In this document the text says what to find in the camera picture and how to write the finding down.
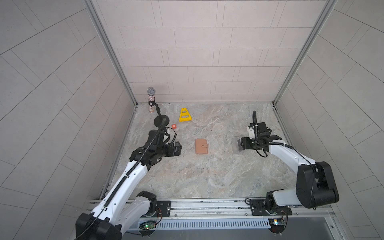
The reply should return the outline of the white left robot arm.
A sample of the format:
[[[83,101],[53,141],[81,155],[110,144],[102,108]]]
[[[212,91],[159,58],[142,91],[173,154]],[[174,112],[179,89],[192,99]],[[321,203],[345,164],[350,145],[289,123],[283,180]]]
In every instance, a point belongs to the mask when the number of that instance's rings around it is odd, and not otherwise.
[[[157,211],[155,194],[142,191],[126,206],[143,177],[163,158],[181,154],[182,146],[168,132],[169,118],[156,117],[157,129],[149,132],[144,146],[132,152],[124,172],[107,196],[91,211],[82,213],[76,221],[78,240],[120,240],[126,231],[143,215]]]

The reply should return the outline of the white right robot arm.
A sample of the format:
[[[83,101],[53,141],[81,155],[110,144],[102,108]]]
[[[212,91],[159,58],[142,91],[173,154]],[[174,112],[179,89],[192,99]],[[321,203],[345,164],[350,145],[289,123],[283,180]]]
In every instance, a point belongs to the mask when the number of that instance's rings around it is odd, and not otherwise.
[[[316,209],[340,200],[332,167],[328,163],[316,162],[285,143],[280,136],[272,135],[266,123],[257,121],[256,111],[252,113],[252,120],[248,126],[249,136],[238,140],[239,149],[255,150],[262,158],[274,155],[297,174],[295,188],[267,193],[264,208],[268,214],[276,215],[288,206]]]

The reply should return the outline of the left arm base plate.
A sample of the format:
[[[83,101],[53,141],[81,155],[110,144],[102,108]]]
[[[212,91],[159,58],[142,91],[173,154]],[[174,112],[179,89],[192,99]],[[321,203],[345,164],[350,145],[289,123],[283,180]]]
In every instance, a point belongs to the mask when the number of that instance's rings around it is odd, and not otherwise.
[[[148,212],[142,215],[143,218],[159,218],[160,214],[162,217],[169,217],[171,212],[171,201],[157,201],[157,205],[153,212]]]

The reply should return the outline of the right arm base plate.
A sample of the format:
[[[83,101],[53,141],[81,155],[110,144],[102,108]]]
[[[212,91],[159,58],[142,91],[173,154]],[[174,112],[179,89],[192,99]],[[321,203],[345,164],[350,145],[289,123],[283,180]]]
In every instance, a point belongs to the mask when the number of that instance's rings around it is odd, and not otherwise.
[[[290,216],[293,214],[290,206],[278,206],[272,199],[248,199],[246,204],[250,206],[252,216]]]

